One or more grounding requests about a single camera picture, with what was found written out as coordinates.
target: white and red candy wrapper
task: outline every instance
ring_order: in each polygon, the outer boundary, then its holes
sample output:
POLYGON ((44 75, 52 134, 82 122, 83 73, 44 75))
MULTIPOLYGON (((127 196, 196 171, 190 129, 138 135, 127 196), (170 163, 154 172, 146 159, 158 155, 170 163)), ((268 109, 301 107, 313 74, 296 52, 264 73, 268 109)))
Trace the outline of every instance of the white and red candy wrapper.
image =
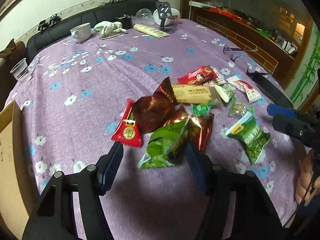
POLYGON ((142 146, 142 137, 133 116, 132 104, 134 100, 127 99, 127 107, 124 111, 124 115, 116 128, 116 131, 113 133, 111 140, 121 142, 123 144, 141 147, 142 146))
POLYGON ((177 78, 179 84, 200 85, 208 80, 216 79, 217 74, 209 66, 201 66, 193 72, 177 78))
POLYGON ((237 76, 230 77, 227 81, 241 92, 246 93, 250 104, 261 98, 261 95, 257 90, 237 76))
POLYGON ((223 76, 218 72, 216 68, 212 68, 213 72, 217 75, 217 78, 212 79, 210 81, 207 81, 203 83, 202 85, 205 87, 213 87, 213 85, 223 85, 226 83, 223 76))

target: cable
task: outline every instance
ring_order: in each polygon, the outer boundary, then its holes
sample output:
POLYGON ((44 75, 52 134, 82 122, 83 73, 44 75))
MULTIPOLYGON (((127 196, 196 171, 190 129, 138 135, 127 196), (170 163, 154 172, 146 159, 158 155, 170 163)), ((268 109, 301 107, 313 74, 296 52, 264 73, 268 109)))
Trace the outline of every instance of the cable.
POLYGON ((312 175, 312 178, 311 178, 311 180, 310 180, 309 186, 308 186, 308 188, 307 188, 307 190, 306 190, 306 193, 304 194, 304 196, 303 196, 300 204, 297 206, 295 212, 292 214, 292 216, 288 219, 288 221, 284 224, 283 227, 286 227, 286 226, 287 226, 287 224, 291 221, 291 219, 294 217, 294 215, 295 215, 295 214, 299 211, 299 209, 305 204, 304 199, 306 198, 306 196, 307 196, 307 194, 308 194, 308 192, 309 192, 309 190, 310 190, 310 187, 311 187, 311 185, 312 185, 312 182, 315 180, 315 175, 316 175, 316 174, 315 174, 315 172, 314 172, 313 175, 312 175))

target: human hand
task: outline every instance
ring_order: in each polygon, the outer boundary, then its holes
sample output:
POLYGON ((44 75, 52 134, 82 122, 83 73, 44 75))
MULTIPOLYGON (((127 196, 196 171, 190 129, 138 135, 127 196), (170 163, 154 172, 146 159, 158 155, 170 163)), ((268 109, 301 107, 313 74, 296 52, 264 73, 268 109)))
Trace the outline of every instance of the human hand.
MULTIPOLYGON (((311 175, 310 172, 312 171, 313 168, 313 163, 311 159, 311 154, 312 152, 309 152, 308 155, 304 158, 303 163, 299 161, 299 166, 300 166, 300 176, 297 182, 297 187, 296 187, 296 201, 300 204, 303 196, 305 195, 308 186, 311 181, 311 175)), ((320 177, 318 177, 314 183, 313 187, 316 189, 312 194, 310 194, 310 190, 312 189, 312 185, 305 197, 305 201, 310 201, 315 195, 320 193, 320 177)))

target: bed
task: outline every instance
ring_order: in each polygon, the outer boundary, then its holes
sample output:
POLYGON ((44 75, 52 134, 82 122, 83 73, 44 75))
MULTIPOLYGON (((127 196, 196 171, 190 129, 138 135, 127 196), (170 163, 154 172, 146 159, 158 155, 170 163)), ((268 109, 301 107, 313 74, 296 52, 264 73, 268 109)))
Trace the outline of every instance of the bed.
MULTIPOLYGON (((107 154, 127 98, 151 95, 167 76, 176 83, 176 78, 210 65, 225 78, 237 75, 259 90, 245 73, 248 67, 263 68, 244 52, 235 63, 228 59, 222 50, 225 45, 236 47, 232 42, 186 19, 172 29, 174 33, 160 39, 131 29, 100 40, 92 31, 84 43, 66 37, 31 61, 31 81, 17 83, 7 104, 15 100, 21 106, 24 153, 40 193, 56 171, 79 172, 107 154)), ((271 76, 268 79, 279 87, 271 76)), ((224 134, 236 122, 228 117, 228 107, 212 110, 215 120, 206 154, 229 171, 254 171, 284 224, 296 209, 297 159, 304 149, 273 130, 266 111, 270 103, 262 95, 252 104, 258 125, 272 136, 256 164, 250 165, 239 141, 224 134)), ((113 187, 100 198, 110 230, 115 239, 194 239, 208 199, 197 189, 186 160, 163 169, 137 168, 149 137, 144 134, 142 148, 124 146, 113 187)), ((75 217, 78 235, 85 238, 77 200, 75 217)), ((231 227, 232 213, 225 236, 231 227)))

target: black headboard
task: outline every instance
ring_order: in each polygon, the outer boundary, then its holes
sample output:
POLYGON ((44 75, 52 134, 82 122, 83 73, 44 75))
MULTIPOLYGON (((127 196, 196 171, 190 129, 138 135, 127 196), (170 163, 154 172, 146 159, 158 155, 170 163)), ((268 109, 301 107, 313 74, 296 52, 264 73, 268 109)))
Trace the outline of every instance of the black headboard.
POLYGON ((54 26, 46 28, 42 33, 30 37, 26 49, 27 62, 30 64, 41 50, 70 36, 70 30, 78 25, 90 22, 91 28, 93 28, 102 21, 114 22, 117 17, 124 13, 134 16, 137 11, 143 8, 148 8, 151 12, 154 12, 156 2, 157 0, 127 0, 106 4, 57 22, 54 26))

